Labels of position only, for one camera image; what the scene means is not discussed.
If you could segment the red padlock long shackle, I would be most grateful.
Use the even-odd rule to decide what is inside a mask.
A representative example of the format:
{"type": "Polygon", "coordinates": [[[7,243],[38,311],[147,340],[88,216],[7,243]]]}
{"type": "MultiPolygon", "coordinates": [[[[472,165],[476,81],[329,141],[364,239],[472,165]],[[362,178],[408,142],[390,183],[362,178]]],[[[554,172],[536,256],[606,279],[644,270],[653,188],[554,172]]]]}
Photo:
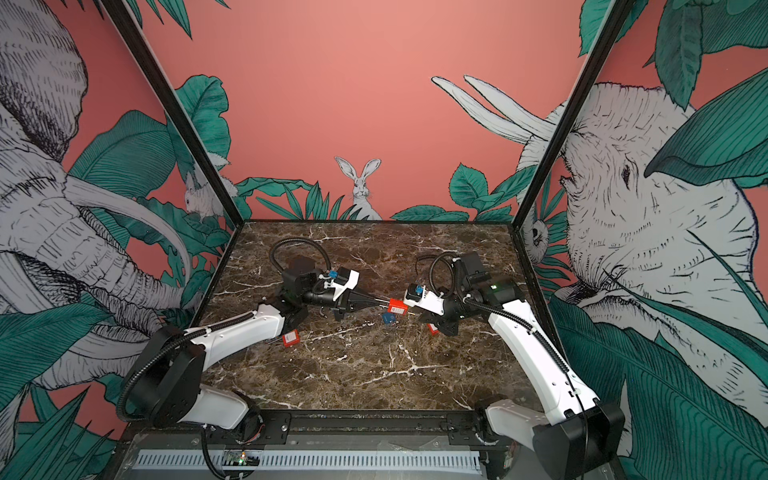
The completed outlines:
{"type": "Polygon", "coordinates": [[[409,309],[409,307],[402,300],[398,299],[377,298],[376,302],[378,305],[384,307],[388,313],[394,315],[406,315],[409,309]]]}

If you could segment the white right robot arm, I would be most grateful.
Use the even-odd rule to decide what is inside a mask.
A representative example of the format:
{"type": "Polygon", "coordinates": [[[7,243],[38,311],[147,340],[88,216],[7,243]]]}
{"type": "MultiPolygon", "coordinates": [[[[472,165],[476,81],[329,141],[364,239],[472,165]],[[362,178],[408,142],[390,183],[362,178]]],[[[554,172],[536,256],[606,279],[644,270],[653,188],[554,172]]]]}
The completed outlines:
{"type": "Polygon", "coordinates": [[[512,351],[543,408],[542,420],[514,404],[489,405],[491,430],[526,445],[552,479],[576,479],[617,454],[625,415],[576,374],[546,335],[522,290],[509,277],[491,274],[475,252],[445,252],[451,286],[440,288],[441,322],[482,317],[512,351]]]}

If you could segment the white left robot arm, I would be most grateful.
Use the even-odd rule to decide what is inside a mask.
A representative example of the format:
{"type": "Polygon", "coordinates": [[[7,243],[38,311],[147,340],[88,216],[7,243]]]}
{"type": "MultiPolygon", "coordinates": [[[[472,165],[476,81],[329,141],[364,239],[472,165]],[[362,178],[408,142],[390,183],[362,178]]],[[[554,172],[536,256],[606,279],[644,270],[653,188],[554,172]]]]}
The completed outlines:
{"type": "Polygon", "coordinates": [[[186,330],[167,326],[153,334],[123,380],[118,417],[155,428],[214,427],[242,442],[252,440],[264,424],[259,407],[245,394],[205,385],[203,373],[254,344],[295,333],[312,307],[327,307],[341,320],[387,303],[359,287],[357,271],[319,269],[305,256],[291,260],[281,277],[276,293],[244,314],[186,330]]]}

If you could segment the red padlock left front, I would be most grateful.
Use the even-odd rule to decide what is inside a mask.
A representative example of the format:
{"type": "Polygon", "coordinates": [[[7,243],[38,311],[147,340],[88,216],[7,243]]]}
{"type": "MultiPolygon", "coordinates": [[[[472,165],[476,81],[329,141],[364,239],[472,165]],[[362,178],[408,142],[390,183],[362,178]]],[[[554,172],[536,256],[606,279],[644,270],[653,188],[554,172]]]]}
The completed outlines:
{"type": "Polygon", "coordinates": [[[299,332],[294,329],[282,335],[282,343],[285,348],[298,345],[301,341],[299,332]]]}

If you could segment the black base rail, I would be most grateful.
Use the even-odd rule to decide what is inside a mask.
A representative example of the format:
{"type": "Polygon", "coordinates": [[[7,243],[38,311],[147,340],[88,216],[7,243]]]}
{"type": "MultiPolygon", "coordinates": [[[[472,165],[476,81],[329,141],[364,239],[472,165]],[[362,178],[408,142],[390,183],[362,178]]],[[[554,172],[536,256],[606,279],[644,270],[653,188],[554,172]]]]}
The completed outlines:
{"type": "Polygon", "coordinates": [[[536,445],[585,447],[604,444],[599,409],[568,413],[552,425],[546,416],[509,400],[478,404],[472,410],[289,410],[248,413],[236,427],[213,426],[206,440],[229,448],[286,445],[291,436],[320,435],[442,436],[451,445],[490,448],[528,442],[536,445]]]}

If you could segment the black enclosure corner post right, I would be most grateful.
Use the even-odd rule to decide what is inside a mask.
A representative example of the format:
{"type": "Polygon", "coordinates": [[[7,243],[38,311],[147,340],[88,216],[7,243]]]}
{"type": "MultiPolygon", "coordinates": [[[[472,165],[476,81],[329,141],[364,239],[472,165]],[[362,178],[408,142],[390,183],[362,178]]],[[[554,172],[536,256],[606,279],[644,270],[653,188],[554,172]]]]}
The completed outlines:
{"type": "Polygon", "coordinates": [[[535,175],[524,196],[523,202],[512,222],[512,229],[517,232],[522,229],[523,222],[530,212],[534,200],[550,172],[554,162],[560,157],[565,141],[574,126],[586,102],[589,92],[597,80],[605,61],[618,38],[623,24],[632,11],[634,1],[613,1],[600,28],[594,45],[591,48],[586,63],[576,82],[570,98],[565,104],[552,138],[548,141],[545,153],[535,171],[535,175]]]}

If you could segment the black enclosure corner post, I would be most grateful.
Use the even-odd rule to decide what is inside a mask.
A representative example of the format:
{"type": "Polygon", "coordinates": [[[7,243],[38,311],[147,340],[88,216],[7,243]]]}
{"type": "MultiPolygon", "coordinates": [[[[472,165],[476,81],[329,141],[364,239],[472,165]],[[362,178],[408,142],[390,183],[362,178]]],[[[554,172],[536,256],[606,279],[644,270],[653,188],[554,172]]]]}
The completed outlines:
{"type": "Polygon", "coordinates": [[[240,215],[231,195],[225,189],[218,171],[211,163],[207,150],[190,117],[183,108],[176,91],[170,85],[167,75],[158,63],[156,56],[147,44],[137,20],[129,11],[126,2],[105,0],[101,1],[101,4],[155,95],[160,100],[165,113],[170,117],[171,123],[181,137],[182,143],[189,150],[196,164],[210,183],[225,212],[232,220],[235,229],[241,229],[245,223],[243,217],[240,215]]]}
{"type": "Polygon", "coordinates": [[[570,98],[565,104],[552,138],[548,141],[545,153],[535,171],[535,175],[524,196],[523,202],[512,222],[512,229],[517,232],[522,229],[523,222],[530,212],[534,200],[550,172],[554,162],[560,157],[565,141],[574,126],[586,102],[589,92],[597,80],[605,61],[618,38],[623,24],[632,11],[634,1],[613,1],[600,28],[594,45],[591,48],[586,63],[576,82],[570,98]]]}

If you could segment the black enclosure corner post left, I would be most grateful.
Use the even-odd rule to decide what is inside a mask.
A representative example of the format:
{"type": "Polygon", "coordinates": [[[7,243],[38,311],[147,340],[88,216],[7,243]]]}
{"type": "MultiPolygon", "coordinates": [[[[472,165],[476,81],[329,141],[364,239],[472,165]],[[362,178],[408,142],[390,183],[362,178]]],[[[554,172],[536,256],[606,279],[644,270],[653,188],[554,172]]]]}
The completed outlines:
{"type": "Polygon", "coordinates": [[[101,1],[101,4],[155,95],[160,100],[165,113],[170,117],[171,123],[181,137],[182,143],[189,150],[196,164],[210,183],[225,212],[232,220],[235,229],[241,229],[245,223],[243,217],[240,215],[231,195],[225,189],[218,171],[211,163],[207,150],[190,117],[183,108],[176,91],[170,85],[167,75],[158,63],[156,56],[147,44],[137,20],[129,11],[126,2],[105,0],[101,1]]]}

